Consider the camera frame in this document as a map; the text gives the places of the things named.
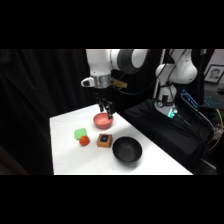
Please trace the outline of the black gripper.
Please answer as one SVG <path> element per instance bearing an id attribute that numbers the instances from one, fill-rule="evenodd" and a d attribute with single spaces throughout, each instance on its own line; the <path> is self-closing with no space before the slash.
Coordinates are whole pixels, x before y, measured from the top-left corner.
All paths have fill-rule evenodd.
<path id="1" fill-rule="evenodd" d="M 96 94 L 96 101 L 99 104 L 100 112 L 104 111 L 103 105 L 100 104 L 101 102 L 107 102 L 106 110 L 108 113 L 108 118 L 111 119 L 112 115 L 115 113 L 115 106 L 113 102 L 111 101 L 111 88 L 95 88 L 95 94 Z"/>

